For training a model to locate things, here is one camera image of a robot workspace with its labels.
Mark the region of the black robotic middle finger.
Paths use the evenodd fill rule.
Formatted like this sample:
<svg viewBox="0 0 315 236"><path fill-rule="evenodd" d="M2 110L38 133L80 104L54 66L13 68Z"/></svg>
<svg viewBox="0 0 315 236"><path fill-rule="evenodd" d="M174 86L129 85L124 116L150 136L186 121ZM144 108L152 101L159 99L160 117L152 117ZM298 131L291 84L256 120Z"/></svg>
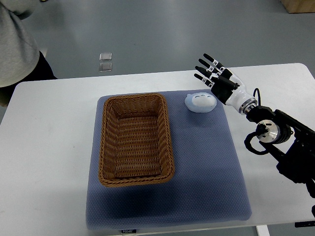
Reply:
<svg viewBox="0 0 315 236"><path fill-rule="evenodd" d="M195 66L195 69L206 78L217 78L218 77L218 75L216 73L209 71L203 67Z"/></svg>

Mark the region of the black robotic little finger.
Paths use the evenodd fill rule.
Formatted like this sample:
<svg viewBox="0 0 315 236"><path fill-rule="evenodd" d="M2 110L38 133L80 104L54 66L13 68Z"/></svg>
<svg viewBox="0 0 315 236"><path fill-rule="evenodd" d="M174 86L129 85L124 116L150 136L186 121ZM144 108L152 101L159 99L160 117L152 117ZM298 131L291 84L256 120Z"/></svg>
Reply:
<svg viewBox="0 0 315 236"><path fill-rule="evenodd" d="M211 64L212 64L214 67L216 67L217 69L225 69L225 67L224 67L219 61L217 61L216 59L214 59L214 58L211 57L210 55L204 53L204 54L203 54L203 57L204 57L205 59L207 59L208 61L210 61Z"/></svg>

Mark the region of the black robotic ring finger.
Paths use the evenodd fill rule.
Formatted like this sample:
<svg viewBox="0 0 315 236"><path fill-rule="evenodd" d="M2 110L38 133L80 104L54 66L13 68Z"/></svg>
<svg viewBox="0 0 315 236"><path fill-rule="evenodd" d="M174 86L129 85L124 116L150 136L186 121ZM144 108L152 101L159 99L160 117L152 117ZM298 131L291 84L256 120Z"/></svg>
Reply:
<svg viewBox="0 0 315 236"><path fill-rule="evenodd" d="M209 63L207 63L205 60L203 59L199 59L198 60L203 66L206 67L206 70L215 74L221 74L221 71L217 69L216 66L213 66Z"/></svg>

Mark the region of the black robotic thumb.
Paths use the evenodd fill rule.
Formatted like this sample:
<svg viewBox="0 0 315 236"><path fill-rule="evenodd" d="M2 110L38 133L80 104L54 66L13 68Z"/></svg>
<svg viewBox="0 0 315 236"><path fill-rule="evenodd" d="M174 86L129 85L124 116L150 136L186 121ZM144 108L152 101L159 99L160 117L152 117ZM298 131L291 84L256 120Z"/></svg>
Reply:
<svg viewBox="0 0 315 236"><path fill-rule="evenodd" d="M228 90L236 90L239 87L238 83L235 83L221 75L219 75L217 82Z"/></svg>

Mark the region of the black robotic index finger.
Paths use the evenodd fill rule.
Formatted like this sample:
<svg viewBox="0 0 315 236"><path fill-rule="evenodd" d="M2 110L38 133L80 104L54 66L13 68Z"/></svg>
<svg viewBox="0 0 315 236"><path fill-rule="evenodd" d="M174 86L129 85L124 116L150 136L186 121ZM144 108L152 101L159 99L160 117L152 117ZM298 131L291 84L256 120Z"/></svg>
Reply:
<svg viewBox="0 0 315 236"><path fill-rule="evenodd" d="M197 79L199 79L201 82L203 82L207 87L212 88L214 85L214 82L211 81L210 79L206 78L206 77L202 77L199 74L194 73L194 77L196 77Z"/></svg>

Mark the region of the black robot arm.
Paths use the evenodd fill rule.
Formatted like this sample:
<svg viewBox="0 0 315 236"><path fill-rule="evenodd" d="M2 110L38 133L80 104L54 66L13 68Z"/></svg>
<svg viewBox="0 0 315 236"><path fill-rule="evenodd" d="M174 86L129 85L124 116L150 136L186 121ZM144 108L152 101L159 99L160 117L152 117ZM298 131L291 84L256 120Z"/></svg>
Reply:
<svg viewBox="0 0 315 236"><path fill-rule="evenodd" d="M224 105L233 107L256 130L247 135L244 144L256 155L270 154L277 160L280 174L306 185L315 196L315 132L280 110L262 106L259 89L247 93L245 84L231 70L208 54L198 61L195 77Z"/></svg>

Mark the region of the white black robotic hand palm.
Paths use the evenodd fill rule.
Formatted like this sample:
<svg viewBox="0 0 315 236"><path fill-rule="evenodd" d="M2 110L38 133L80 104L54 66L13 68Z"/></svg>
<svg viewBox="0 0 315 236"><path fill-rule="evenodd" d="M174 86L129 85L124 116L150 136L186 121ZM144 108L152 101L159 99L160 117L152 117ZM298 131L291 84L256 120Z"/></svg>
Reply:
<svg viewBox="0 0 315 236"><path fill-rule="evenodd" d="M247 92L245 84L236 74L225 69L217 75L239 84L236 90L228 90L217 82L218 77L211 78L211 81L214 82L211 92L221 103L233 107L240 114L247 114L253 107L256 107L256 99Z"/></svg>

